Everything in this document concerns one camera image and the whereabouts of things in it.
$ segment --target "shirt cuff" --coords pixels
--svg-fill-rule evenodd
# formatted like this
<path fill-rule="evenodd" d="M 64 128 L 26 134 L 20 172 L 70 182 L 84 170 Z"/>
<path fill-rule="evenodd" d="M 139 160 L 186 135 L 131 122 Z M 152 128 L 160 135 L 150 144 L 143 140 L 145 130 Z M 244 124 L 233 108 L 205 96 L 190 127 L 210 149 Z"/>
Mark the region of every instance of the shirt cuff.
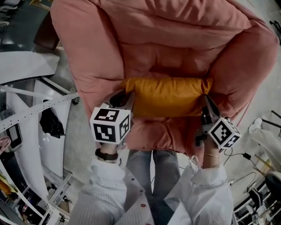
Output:
<path fill-rule="evenodd" d="M 223 165 L 217 168 L 200 169 L 191 179 L 197 185 L 218 185 L 227 180 L 227 173 Z"/>
<path fill-rule="evenodd" d="M 95 158 L 92 160 L 89 170 L 94 176 L 112 180 L 122 180 L 125 176 L 125 171 L 117 164 L 103 162 Z"/>

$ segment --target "pink cushion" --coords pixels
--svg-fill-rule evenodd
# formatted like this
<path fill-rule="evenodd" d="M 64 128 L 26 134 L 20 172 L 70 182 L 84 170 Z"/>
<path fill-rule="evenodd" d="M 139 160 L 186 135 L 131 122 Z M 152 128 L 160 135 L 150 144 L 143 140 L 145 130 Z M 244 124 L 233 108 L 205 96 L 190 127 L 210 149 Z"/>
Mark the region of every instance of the pink cushion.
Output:
<path fill-rule="evenodd" d="M 127 77 L 211 77 L 234 117 L 272 69 L 279 40 L 233 0 L 55 0 L 51 16 L 88 116 Z M 135 118 L 131 149 L 194 152 L 196 118 Z"/>

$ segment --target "bracelet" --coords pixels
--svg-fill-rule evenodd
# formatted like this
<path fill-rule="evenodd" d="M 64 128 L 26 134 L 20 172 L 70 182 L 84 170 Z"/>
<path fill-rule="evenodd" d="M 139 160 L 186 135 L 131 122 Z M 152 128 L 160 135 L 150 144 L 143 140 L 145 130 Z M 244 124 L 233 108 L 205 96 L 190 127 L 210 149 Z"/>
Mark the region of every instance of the bracelet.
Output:
<path fill-rule="evenodd" d="M 219 156 L 214 156 L 214 155 L 209 154 L 209 153 L 206 153 L 206 152 L 204 152 L 204 154 L 205 154 L 205 155 L 208 155 L 208 156 L 211 156 L 211 157 L 219 158 Z"/>

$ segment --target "concrete floor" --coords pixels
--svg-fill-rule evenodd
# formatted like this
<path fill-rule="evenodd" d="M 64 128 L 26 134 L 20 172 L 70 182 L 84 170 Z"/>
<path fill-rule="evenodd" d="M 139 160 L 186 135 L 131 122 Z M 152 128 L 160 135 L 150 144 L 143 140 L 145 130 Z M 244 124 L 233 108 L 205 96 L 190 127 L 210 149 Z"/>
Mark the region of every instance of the concrete floor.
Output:
<path fill-rule="evenodd" d="M 261 17 L 269 27 L 270 20 L 277 20 L 281 22 L 281 16 L 278 12 L 279 7 L 274 0 L 238 0 L 241 4 L 248 7 L 250 10 Z M 56 75 L 52 78 L 56 82 L 60 82 L 60 77 L 67 80 L 68 85 L 72 85 L 73 81 L 71 79 L 71 73 L 68 68 L 67 60 L 64 52 L 59 53 L 61 55 L 61 61 L 59 62 L 59 69 Z M 271 71 L 270 75 L 262 83 L 258 89 L 256 95 L 254 96 L 248 111 L 246 112 L 242 122 L 239 125 L 239 130 L 244 134 L 241 141 L 234 147 L 234 153 L 244 153 L 247 152 L 254 155 L 258 151 L 262 150 L 258 147 L 256 143 L 249 140 L 249 135 L 247 133 L 248 127 L 257 117 L 267 118 L 270 121 L 277 122 L 281 124 L 281 120 L 272 116 L 270 114 L 271 110 L 275 110 L 281 114 L 280 96 L 281 96 L 281 77 L 279 72 L 281 71 L 281 48 L 279 48 L 278 59 L 274 69 Z M 279 131 L 271 126 L 264 126 L 265 129 L 273 131 L 276 135 Z M 80 102 L 76 106 L 72 106 L 69 117 L 68 126 L 65 137 L 65 153 L 64 153 L 64 167 L 73 173 L 73 176 L 77 179 L 75 185 L 70 192 L 73 196 L 73 201 L 77 197 L 78 189 L 83 183 L 88 181 L 88 171 L 87 165 L 91 161 L 91 157 L 94 156 L 94 142 L 91 135 L 91 131 L 88 125 L 88 119 L 84 112 L 83 104 Z M 128 151 L 122 152 L 122 164 L 126 164 Z M 224 163 L 227 156 L 221 153 L 221 161 Z M 180 167 L 185 167 L 188 162 L 188 158 L 183 154 L 178 154 Z M 253 157 L 255 163 L 257 163 L 258 168 L 262 168 L 262 164 L 258 163 Z M 245 160 L 242 156 L 232 156 L 228 160 L 225 166 L 228 174 L 228 180 L 238 180 L 244 175 L 254 171 L 251 162 Z M 249 183 L 252 181 L 254 175 L 250 175 L 245 179 L 239 181 L 237 184 L 231 187 L 233 198 L 235 204 L 241 202 L 247 194 L 245 190 Z M 151 178 L 154 177 L 153 171 L 153 161 L 151 162 Z M 257 175 L 257 183 L 261 182 L 263 177 Z"/>

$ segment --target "white box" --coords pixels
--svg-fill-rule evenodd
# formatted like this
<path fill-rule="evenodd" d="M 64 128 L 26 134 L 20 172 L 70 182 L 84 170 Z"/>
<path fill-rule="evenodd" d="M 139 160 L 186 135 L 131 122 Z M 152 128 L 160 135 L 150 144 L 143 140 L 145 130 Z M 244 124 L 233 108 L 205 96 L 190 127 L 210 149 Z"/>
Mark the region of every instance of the white box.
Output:
<path fill-rule="evenodd" d="M 242 136 L 235 124 L 222 117 L 209 130 L 209 135 L 219 149 L 231 148 Z"/>
<path fill-rule="evenodd" d="M 95 142 L 118 145 L 131 129 L 131 111 L 95 107 L 90 125 Z"/>

